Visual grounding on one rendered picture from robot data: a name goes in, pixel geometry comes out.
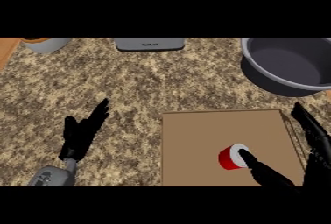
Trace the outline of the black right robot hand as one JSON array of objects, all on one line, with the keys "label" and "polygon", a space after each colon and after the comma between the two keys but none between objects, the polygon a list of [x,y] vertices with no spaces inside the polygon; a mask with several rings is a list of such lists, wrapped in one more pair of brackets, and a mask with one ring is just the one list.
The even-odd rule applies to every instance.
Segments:
[{"label": "black right robot hand", "polygon": [[[294,104],[291,116],[300,123],[310,146],[303,187],[328,188],[331,187],[331,135],[298,102]],[[238,153],[251,169],[252,178],[261,186],[288,188],[295,186],[292,181],[263,164],[245,149],[239,149]]]}]

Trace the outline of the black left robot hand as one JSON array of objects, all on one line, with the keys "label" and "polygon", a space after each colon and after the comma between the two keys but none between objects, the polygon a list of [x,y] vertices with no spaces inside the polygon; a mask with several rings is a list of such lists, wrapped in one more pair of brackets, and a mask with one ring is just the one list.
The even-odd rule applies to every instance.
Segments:
[{"label": "black left robot hand", "polygon": [[109,116],[109,99],[105,98],[93,109],[87,118],[79,122],[74,116],[65,118],[65,128],[63,128],[63,145],[57,158],[65,160],[72,158],[79,161],[88,151],[88,146],[91,145],[94,135],[99,132],[102,123]]}]

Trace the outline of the red can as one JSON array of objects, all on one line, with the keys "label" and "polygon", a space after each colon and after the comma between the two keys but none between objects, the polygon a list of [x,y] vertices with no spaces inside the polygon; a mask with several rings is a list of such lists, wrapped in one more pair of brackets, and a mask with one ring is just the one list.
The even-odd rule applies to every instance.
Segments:
[{"label": "red can", "polygon": [[246,163],[239,155],[239,149],[248,151],[248,147],[243,144],[235,143],[218,153],[218,164],[224,170],[246,168]]}]

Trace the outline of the brown tray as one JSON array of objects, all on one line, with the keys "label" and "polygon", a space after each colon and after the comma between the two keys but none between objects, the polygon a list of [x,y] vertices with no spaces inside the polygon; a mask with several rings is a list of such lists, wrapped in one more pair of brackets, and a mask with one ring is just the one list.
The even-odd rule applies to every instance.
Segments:
[{"label": "brown tray", "polygon": [[161,183],[165,186],[255,186],[249,170],[226,170],[218,153],[233,144],[249,152],[294,184],[304,165],[277,109],[178,112],[162,115]]}]

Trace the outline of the dark grey pot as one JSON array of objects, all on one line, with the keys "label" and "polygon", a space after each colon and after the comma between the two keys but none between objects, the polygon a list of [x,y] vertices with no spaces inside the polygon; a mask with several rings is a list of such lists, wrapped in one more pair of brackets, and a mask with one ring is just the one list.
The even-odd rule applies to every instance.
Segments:
[{"label": "dark grey pot", "polygon": [[303,97],[331,90],[331,38],[240,38],[242,74],[267,92]]}]

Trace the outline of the pale grey container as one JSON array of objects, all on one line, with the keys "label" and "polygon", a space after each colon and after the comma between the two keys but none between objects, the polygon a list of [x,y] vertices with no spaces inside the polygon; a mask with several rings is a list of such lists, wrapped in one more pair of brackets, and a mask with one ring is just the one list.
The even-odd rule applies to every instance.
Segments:
[{"label": "pale grey container", "polygon": [[51,53],[71,41],[71,38],[22,38],[25,47],[35,53]]}]

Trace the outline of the orange wooden board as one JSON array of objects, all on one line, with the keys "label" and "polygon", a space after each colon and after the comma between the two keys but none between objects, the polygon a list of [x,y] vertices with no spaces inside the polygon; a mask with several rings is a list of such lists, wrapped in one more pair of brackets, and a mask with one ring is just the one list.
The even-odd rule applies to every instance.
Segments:
[{"label": "orange wooden board", "polygon": [[0,70],[4,68],[10,56],[19,45],[19,38],[0,38]]}]

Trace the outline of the grey toaster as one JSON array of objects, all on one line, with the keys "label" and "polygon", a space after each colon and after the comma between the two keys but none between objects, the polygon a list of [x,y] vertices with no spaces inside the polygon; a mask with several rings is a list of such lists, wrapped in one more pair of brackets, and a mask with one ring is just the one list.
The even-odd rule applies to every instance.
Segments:
[{"label": "grey toaster", "polygon": [[113,38],[119,51],[168,51],[184,47],[184,38]]}]

